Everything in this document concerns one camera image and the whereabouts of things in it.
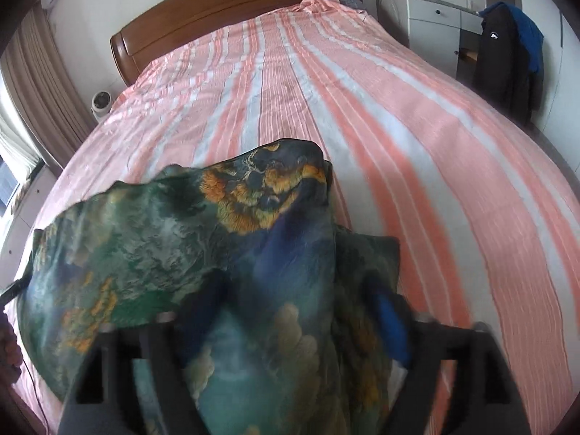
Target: blue fabric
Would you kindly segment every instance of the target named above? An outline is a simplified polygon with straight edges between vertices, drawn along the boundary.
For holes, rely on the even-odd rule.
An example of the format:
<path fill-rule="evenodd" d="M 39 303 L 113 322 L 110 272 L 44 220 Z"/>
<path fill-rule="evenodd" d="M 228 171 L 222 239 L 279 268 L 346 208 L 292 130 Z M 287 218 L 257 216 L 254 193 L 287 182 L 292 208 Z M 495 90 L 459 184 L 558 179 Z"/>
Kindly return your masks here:
<path fill-rule="evenodd" d="M 407 329 L 398 314 L 385 296 L 378 298 L 379 334 L 389 356 L 398 361 L 404 368 L 411 363 L 411 351 L 407 338 Z"/>
<path fill-rule="evenodd" d="M 351 9 L 364 9 L 366 11 L 366 6 L 361 0 L 338 0 L 340 4 L 348 6 Z"/>
<path fill-rule="evenodd" d="M 515 24 L 517 25 L 517 31 L 520 36 L 521 44 L 526 48 L 530 55 L 530 65 L 529 70 L 531 73 L 536 74 L 540 71 L 542 67 L 542 45 L 543 45 L 543 34 L 538 29 L 534 21 L 530 20 L 526 14 L 521 11 L 520 8 L 509 4 L 504 3 L 503 1 L 499 1 L 494 3 L 491 6 L 488 6 L 486 9 L 479 12 L 481 17 L 485 17 L 486 14 L 489 14 L 495 8 L 500 5 L 506 5 L 513 16 Z"/>

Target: pink striped bedsheet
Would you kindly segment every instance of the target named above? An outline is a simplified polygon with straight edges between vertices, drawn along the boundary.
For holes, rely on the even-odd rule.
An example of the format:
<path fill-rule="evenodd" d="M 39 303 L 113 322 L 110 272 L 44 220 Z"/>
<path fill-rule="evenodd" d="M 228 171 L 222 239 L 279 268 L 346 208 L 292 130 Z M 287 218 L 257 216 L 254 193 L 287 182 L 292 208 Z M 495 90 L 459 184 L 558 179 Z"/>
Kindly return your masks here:
<path fill-rule="evenodd" d="M 366 12 L 304 0 L 155 60 L 72 158 L 37 227 L 116 180 L 281 137 L 333 163 L 338 222 L 401 240 L 399 291 L 415 309 L 491 326 L 533 433 L 548 434 L 580 390 L 580 206 L 525 134 Z M 54 428 L 60 404 L 33 374 Z M 18 390 L 38 409 L 30 378 Z M 430 433 L 449 392 L 443 371 Z"/>

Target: window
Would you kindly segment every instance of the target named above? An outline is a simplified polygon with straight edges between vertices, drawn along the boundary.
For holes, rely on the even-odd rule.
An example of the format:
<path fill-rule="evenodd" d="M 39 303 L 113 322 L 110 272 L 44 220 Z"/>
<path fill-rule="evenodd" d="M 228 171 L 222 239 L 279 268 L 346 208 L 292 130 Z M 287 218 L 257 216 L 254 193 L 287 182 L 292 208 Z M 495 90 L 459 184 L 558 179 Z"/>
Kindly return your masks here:
<path fill-rule="evenodd" d="M 8 165 L 0 157 L 0 215 L 3 216 L 6 212 L 8 203 L 12 198 L 12 194 L 18 187 L 18 182 L 14 175 L 8 168 Z"/>

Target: curtain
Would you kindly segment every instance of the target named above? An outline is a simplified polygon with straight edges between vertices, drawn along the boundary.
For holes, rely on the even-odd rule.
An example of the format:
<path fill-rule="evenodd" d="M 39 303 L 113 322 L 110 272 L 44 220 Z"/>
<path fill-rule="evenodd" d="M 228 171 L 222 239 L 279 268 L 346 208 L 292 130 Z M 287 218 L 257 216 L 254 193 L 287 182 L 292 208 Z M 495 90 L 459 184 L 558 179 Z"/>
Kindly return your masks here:
<path fill-rule="evenodd" d="M 0 75 L 0 157 L 18 183 L 24 183 L 40 160 Z"/>
<path fill-rule="evenodd" d="M 35 146 L 50 169 L 60 174 L 97 121 L 65 70 L 40 3 L 22 20 L 0 66 Z"/>

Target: wooden headboard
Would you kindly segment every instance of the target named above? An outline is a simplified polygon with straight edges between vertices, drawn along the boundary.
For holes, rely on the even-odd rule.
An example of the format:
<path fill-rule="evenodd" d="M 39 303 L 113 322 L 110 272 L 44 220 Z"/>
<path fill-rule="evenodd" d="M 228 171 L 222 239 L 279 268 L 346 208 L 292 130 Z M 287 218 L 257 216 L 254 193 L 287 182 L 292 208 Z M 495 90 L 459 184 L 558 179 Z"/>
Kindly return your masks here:
<path fill-rule="evenodd" d="M 216 29 L 302 0 L 165 0 L 111 38 L 112 54 L 130 86 L 156 58 Z"/>

